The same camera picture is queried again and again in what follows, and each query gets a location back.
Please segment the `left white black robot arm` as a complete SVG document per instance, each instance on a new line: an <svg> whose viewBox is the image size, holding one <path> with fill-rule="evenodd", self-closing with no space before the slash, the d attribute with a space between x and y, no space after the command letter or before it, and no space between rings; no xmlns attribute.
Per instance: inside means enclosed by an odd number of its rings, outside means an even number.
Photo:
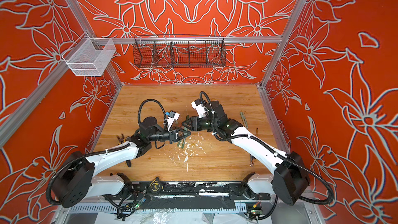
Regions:
<svg viewBox="0 0 398 224"><path fill-rule="evenodd" d="M51 205L69 208L85 198L125 193L130 187L128 178L116 174L102 179L98 174L139 158L152 147L159 148L159 142L173 144L190 136L189 130L174 127L173 122L173 118L167 117L161 127L154 117L147 117L132 136L122 137L118 146L86 154L72 153L49 180L46 200Z"/></svg>

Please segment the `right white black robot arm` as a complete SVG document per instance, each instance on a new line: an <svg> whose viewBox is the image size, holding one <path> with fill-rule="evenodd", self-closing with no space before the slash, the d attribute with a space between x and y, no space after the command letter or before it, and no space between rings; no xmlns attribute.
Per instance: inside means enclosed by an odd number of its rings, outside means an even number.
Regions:
<svg viewBox="0 0 398 224"><path fill-rule="evenodd" d="M254 194L277 196L288 205L294 205L309 186L308 173L303 169L301 157L279 150L252 134L239 121L228 118L218 101L204 103L196 99L191 103L197 116L190 117L183 126L190 131L209 131L225 139L256 158L272 174L272 178L257 173L245 179L245 185Z"/></svg>

